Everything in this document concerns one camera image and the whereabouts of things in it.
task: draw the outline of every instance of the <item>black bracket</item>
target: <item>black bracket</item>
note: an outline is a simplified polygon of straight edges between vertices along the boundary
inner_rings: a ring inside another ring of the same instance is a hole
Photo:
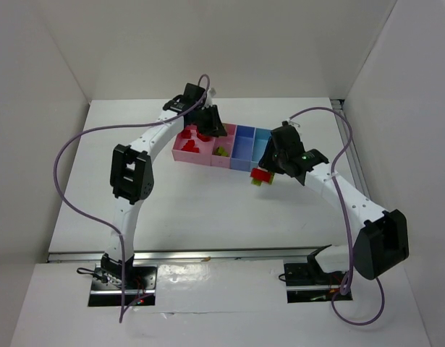
[[[217,105],[199,108],[184,118],[185,126],[194,124],[198,132],[205,136],[227,136],[227,131],[221,122]]]
[[[200,87],[199,85],[193,85],[192,83],[187,83],[184,93],[181,95],[177,95],[175,98],[165,103],[163,106],[163,110],[171,110],[177,113],[186,111],[187,109],[195,105],[198,100],[201,99],[204,92],[205,88]]]
[[[126,283],[129,283],[132,279],[133,279],[133,273],[134,273],[134,256],[132,256],[131,258],[129,258],[126,261],[125,267],[124,267],[124,271],[125,271],[125,280]],[[101,261],[100,261],[100,267],[102,269],[102,271],[104,271],[105,273],[109,273],[111,275],[113,275],[114,277],[121,279],[121,274],[122,274],[122,261],[118,260],[115,261],[112,258],[110,258],[107,253],[105,253],[102,257],[101,257]]]
[[[131,205],[146,199],[154,185],[151,158],[146,151],[139,153],[130,145],[117,145],[113,150],[110,185],[116,198],[123,197]]]
[[[364,278],[373,280],[409,257],[407,220],[399,211],[364,222],[354,247],[354,267]]]

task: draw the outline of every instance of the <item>metal base plate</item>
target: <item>metal base plate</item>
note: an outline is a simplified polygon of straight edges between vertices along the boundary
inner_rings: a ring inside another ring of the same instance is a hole
[[[344,273],[324,273],[320,277],[312,278],[305,263],[284,264],[284,282],[287,287],[288,303],[331,301],[333,295],[339,291]],[[346,296],[338,295],[337,301],[352,300],[349,292]]]
[[[144,294],[150,296],[139,301],[136,306],[154,306],[156,291],[156,266],[135,266],[137,273],[136,281],[126,285],[126,302],[131,301]],[[101,275],[101,269],[96,265],[95,272]],[[101,280],[92,277],[90,285],[89,307],[117,307],[121,306],[121,281],[116,278],[108,277],[108,282],[102,283]]]

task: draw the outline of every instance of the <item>pink compartment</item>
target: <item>pink compartment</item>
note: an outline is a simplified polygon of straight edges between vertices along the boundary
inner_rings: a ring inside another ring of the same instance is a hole
[[[213,154],[214,148],[214,138],[211,138],[210,141],[204,142],[198,139],[196,135],[196,126],[190,125],[186,129],[190,130],[191,138],[184,139],[181,134],[178,134],[176,137],[176,142],[172,148],[172,156],[174,160],[184,161],[186,163],[194,163],[200,165],[211,165],[211,156]],[[182,150],[187,141],[194,140],[195,146],[200,149],[199,153],[187,152],[186,150]]]
[[[217,137],[214,141],[213,153],[217,147],[222,146],[226,152],[228,152],[228,157],[222,157],[220,155],[211,156],[211,166],[218,166],[219,168],[230,168],[230,158],[232,156],[232,150],[234,148],[235,132],[237,131],[237,125],[235,124],[224,124],[228,136]]]

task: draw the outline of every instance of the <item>small red piece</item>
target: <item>small red piece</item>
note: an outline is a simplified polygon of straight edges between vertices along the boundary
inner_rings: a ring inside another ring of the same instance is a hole
[[[183,129],[180,133],[180,136],[182,136],[182,139],[191,139],[192,132],[190,131],[190,129]]]
[[[253,179],[257,179],[259,181],[269,183],[271,180],[272,174],[270,172],[260,170],[259,168],[254,168],[251,171],[251,177]]]
[[[198,139],[200,139],[203,142],[211,141],[211,136],[205,136],[205,135],[200,134],[199,132],[196,133],[196,136]]]
[[[199,153],[200,148],[195,147],[195,141],[194,140],[188,140],[187,143],[182,147],[182,150],[185,150],[187,152],[194,152]]]

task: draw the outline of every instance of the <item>blue compartment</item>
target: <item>blue compartment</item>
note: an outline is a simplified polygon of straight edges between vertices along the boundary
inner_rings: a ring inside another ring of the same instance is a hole
[[[235,133],[234,149],[230,159],[230,168],[234,170],[250,171],[253,156],[255,128],[239,125]]]
[[[253,156],[251,157],[250,171],[258,167],[260,159],[266,150],[267,142],[271,136],[269,129],[256,129],[254,136]]]

